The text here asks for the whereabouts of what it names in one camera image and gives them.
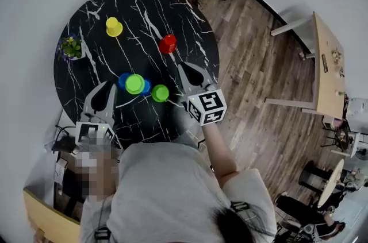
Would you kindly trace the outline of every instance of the small plant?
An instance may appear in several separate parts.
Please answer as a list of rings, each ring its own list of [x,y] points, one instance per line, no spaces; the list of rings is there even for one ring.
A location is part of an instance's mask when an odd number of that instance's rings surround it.
[[[76,35],[71,34],[67,38],[61,38],[57,45],[59,49],[59,58],[64,60],[72,59],[74,57],[81,58],[81,40],[77,39]]]

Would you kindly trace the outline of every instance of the potted plant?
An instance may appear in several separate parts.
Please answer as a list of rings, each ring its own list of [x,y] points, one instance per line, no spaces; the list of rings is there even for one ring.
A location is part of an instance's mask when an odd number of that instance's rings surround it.
[[[57,44],[59,51],[59,59],[78,60],[86,56],[81,47],[82,41],[74,34],[70,34],[66,38],[60,38]]]

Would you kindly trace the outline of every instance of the blue cup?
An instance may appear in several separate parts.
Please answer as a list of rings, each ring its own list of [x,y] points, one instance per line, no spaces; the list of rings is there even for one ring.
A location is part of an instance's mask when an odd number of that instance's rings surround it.
[[[124,72],[123,74],[121,74],[121,76],[119,76],[118,86],[123,91],[126,91],[126,89],[125,89],[125,82],[127,81],[127,78],[129,77],[129,75],[131,75],[131,73]]]
[[[144,89],[140,93],[140,95],[143,95],[143,96],[149,95],[151,93],[151,87],[152,87],[151,81],[144,79]]]

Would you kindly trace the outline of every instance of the wooden floor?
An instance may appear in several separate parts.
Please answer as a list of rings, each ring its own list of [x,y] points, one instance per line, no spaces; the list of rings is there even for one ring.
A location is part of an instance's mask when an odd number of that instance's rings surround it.
[[[220,129],[240,168],[257,168],[272,199],[282,191],[307,203],[312,191],[298,185],[313,160],[333,168],[341,159],[325,144],[322,116],[295,107],[265,104],[265,98],[312,99],[314,63],[302,61],[290,33],[270,36],[281,24],[256,0],[200,0],[220,51],[221,87],[228,110]],[[199,128],[193,132],[203,138]]]

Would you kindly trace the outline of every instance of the gray shirt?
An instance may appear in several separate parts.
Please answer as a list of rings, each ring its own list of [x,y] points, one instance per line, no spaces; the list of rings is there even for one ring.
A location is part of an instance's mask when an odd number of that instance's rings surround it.
[[[111,242],[223,242],[212,216],[214,209],[230,207],[230,201],[254,206],[264,229],[277,231],[273,204],[257,169],[239,173],[221,189],[198,150],[187,145],[131,145],[121,156],[119,181],[116,193],[104,202],[86,199],[80,242],[95,242],[94,231],[104,224]]]
[[[347,188],[355,188],[356,190],[359,190],[363,187],[365,183],[365,176],[357,172],[355,175],[353,175],[351,172],[348,172],[345,178],[345,185]]]

